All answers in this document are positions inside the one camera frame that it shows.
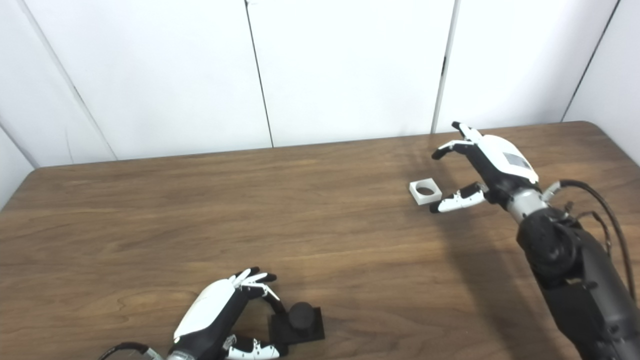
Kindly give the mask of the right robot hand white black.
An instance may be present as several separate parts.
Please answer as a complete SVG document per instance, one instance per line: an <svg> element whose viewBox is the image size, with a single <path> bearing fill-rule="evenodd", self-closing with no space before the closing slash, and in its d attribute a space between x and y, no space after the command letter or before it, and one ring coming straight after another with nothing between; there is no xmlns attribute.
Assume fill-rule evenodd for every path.
<svg viewBox="0 0 640 360"><path fill-rule="evenodd" d="M539 176L521 151L503 137L482 134L459 121L452 127L461 140L451 140L432 153L439 160L448 153L464 155L482 182L474 182L453 194L431 203L432 214L443 214L483 202L498 204L512 214L517 223L533 212L545 208Z"/></svg>

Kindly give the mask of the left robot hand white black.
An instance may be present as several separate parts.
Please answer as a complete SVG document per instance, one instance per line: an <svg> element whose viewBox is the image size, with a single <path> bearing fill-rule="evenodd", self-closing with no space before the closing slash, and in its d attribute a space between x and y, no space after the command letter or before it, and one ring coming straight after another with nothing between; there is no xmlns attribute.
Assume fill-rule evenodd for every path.
<svg viewBox="0 0 640 360"><path fill-rule="evenodd" d="M208 285L174 331L169 360L274 360L286 357L288 346L233 333L249 301L263 299L275 313L284 313L281 299L270 289L277 276L255 266Z"/></svg>

